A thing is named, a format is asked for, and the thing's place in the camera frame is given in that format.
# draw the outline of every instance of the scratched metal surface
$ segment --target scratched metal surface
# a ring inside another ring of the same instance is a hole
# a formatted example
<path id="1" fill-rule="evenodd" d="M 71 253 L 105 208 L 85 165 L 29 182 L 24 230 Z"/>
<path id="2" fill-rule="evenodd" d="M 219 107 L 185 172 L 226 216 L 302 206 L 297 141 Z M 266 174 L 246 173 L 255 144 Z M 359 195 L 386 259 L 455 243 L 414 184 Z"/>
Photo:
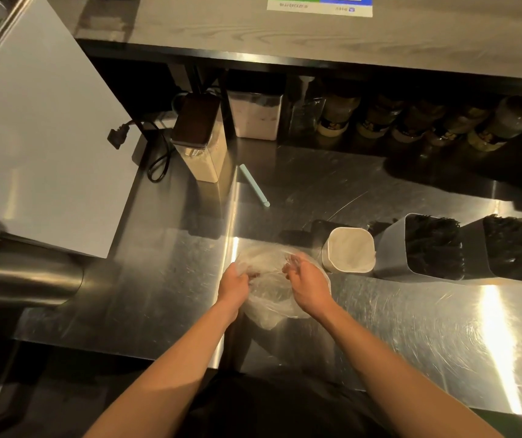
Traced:
<path id="1" fill-rule="evenodd" d="M 162 183 L 140 179 L 110 258 L 89 265 L 75 299 L 27 309 L 16 337 L 155 359 L 213 303 L 221 272 L 247 246 L 293 245 L 316 256 L 340 224 L 366 228 L 408 212 L 462 224 L 491 213 L 522 216 L 522 192 L 511 186 L 487 180 L 480 196 L 448 192 L 391 176 L 376 156 L 240 139 L 232 157 L 247 163 L 270 208 L 234 177 L 232 161 L 210 186 L 175 159 Z M 472 407 L 522 413 L 522 286 L 330 279 L 341 306 L 440 387 Z M 361 387 L 311 319 L 264 331 L 240 316 L 220 365 L 291 366 Z"/>

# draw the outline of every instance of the forearm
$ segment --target forearm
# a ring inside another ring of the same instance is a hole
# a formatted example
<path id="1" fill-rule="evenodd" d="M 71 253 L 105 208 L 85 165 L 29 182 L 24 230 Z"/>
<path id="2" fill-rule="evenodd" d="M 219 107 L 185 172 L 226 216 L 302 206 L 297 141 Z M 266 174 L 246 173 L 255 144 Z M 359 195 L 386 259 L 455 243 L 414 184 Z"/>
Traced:
<path id="1" fill-rule="evenodd" d="M 502 438 L 334 302 L 317 318 L 346 353 L 368 393 L 402 437 Z"/>
<path id="2" fill-rule="evenodd" d="M 100 416 L 85 438 L 172 436 L 235 311 L 217 303 Z"/>

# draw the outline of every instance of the white container lid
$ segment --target white container lid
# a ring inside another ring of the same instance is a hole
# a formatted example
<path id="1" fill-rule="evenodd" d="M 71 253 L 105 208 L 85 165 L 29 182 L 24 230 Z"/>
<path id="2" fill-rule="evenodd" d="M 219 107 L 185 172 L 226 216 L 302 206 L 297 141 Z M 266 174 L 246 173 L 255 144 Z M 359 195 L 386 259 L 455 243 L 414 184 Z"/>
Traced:
<path id="1" fill-rule="evenodd" d="M 373 236 L 357 227 L 338 227 L 322 249 L 322 263 L 330 272 L 366 273 L 375 265 Z"/>

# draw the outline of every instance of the person's left hand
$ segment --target person's left hand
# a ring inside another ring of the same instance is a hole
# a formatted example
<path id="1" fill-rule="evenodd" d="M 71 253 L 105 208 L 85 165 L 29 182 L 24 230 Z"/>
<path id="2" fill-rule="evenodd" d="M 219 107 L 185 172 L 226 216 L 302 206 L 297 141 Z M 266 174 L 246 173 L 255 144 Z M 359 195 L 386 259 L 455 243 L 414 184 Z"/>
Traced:
<path id="1" fill-rule="evenodd" d="M 239 308 L 249 296 L 249 276 L 246 273 L 238 275 L 236 272 L 236 264 L 231 263 L 222 274 L 221 284 L 218 288 L 217 302 L 227 304 L 227 306 L 235 311 L 236 319 Z"/>

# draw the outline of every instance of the person's right arm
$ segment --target person's right arm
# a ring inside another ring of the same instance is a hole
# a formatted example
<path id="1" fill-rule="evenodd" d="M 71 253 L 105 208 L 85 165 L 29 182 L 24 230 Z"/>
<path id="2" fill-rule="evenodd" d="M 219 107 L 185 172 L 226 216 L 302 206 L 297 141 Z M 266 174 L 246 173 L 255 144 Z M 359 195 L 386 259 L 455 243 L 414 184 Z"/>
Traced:
<path id="1" fill-rule="evenodd" d="M 400 436 L 502 438 L 338 306 L 322 272 L 303 255 L 291 263 L 283 272 L 291 281 L 295 301 L 336 340 Z"/>

